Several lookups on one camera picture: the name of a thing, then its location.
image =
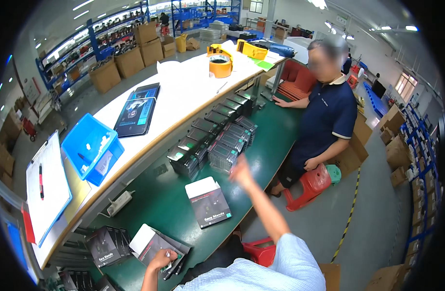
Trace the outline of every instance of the green work surface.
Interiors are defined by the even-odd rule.
[[[258,125],[258,129],[253,145],[247,148],[245,154],[255,180],[263,189],[271,181],[298,135],[301,111],[281,108],[274,105],[274,102],[266,101],[266,106],[261,111],[249,117]],[[214,171],[207,163],[199,172],[197,180],[209,176],[221,186],[232,211],[229,219],[200,229],[185,192],[185,185],[191,181],[178,176],[164,154],[127,186],[126,190],[135,190],[129,204],[114,218],[98,216],[90,227],[123,227],[133,237],[142,224],[148,224],[165,235],[192,246],[180,275],[158,283],[159,290],[171,290],[179,284],[188,268],[203,262],[218,248],[252,207],[249,197],[238,185],[232,184],[228,176]],[[140,290],[145,269],[132,256],[118,265],[103,267],[101,271],[108,274],[124,291],[132,291]],[[92,276],[98,281],[98,270],[92,270]]]

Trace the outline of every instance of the person's hand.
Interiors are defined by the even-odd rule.
[[[161,268],[167,266],[170,262],[177,259],[177,253],[170,249],[161,249],[159,250],[153,260],[151,260],[150,264],[148,265],[149,268],[152,270],[160,270]]]
[[[319,164],[320,164],[319,161],[314,157],[314,158],[308,159],[305,162],[305,166],[303,168],[307,171],[311,171],[311,170],[314,170]]]
[[[250,187],[254,183],[245,154],[240,154],[237,158],[237,164],[232,167],[229,179],[238,182],[243,188]]]
[[[289,107],[289,102],[277,98],[276,96],[273,96],[273,100],[276,101],[276,103],[274,104],[276,104],[277,106],[281,106],[283,108]]]

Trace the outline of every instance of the window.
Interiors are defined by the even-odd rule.
[[[263,0],[252,0],[250,2],[251,12],[261,13],[262,10],[263,10]]]
[[[413,93],[414,87],[418,84],[418,81],[408,73],[401,73],[400,79],[395,86],[398,94],[403,98],[405,102],[408,102],[411,94]]]

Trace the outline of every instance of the red marker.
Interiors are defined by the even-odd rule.
[[[39,177],[40,177],[40,198],[43,200],[45,195],[43,194],[43,181],[41,179],[41,164],[39,166]]]

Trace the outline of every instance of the black shorts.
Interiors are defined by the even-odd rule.
[[[287,158],[284,160],[284,163],[282,163],[281,167],[277,171],[277,178],[282,186],[288,189],[306,172],[307,171],[304,168],[298,169],[296,166],[294,166],[292,163],[292,156],[289,153]]]

